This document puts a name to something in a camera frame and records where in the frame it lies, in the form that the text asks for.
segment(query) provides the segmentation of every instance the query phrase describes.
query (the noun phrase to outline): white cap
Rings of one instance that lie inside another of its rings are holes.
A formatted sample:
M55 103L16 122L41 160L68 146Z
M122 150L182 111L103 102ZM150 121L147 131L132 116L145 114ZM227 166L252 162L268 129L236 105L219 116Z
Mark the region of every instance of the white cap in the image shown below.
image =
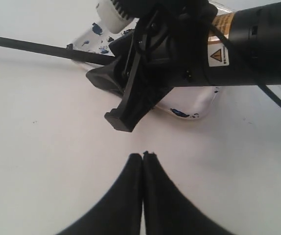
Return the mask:
M111 33L120 33L128 26L134 18L129 17L119 6L119 2L114 0L99 0L96 7L101 21L105 24Z

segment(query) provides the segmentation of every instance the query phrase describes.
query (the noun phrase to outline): black rod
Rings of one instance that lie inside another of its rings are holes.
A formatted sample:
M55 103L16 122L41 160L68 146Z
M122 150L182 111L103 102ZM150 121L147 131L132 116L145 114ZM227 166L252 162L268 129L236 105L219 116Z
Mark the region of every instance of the black rod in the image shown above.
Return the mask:
M34 53L62 57L80 62L88 62L97 65L108 65L115 60L115 57L101 55L80 50L54 47L44 44L19 41L9 38L0 37L0 47L7 47L17 50L25 50Z

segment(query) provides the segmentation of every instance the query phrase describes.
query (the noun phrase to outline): yellow warning triangle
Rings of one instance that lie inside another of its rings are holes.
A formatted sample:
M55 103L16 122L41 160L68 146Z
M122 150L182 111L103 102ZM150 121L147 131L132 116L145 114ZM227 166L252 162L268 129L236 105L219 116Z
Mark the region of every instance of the yellow warning triangle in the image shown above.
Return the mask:
M210 56L212 59L215 59L219 62L222 62L222 49L217 50L214 54Z

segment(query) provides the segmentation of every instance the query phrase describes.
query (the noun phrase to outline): white background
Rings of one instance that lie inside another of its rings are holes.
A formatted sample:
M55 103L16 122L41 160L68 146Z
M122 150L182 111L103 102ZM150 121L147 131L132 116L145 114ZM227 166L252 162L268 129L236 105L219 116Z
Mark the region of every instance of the white background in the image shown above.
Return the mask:
M64 47L97 21L94 6L0 0L0 36ZM257 87L226 88L195 123L153 111L132 134L103 118L118 104L71 61L0 48L0 235L59 232L104 195L130 153L145 150L231 232L281 234L281 110Z

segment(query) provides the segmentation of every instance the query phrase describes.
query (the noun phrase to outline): black cylindrical motor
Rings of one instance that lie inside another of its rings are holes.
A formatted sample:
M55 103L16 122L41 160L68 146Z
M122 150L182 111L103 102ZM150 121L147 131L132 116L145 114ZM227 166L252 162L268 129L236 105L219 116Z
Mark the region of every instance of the black cylindrical motor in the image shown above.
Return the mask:
M213 24L232 42L235 51L227 50L210 32L198 39L202 40L199 45L198 40L194 41L196 51L192 66L181 76L170 73L169 86L256 84L235 53L247 61L264 84L281 84L281 2L217 16Z

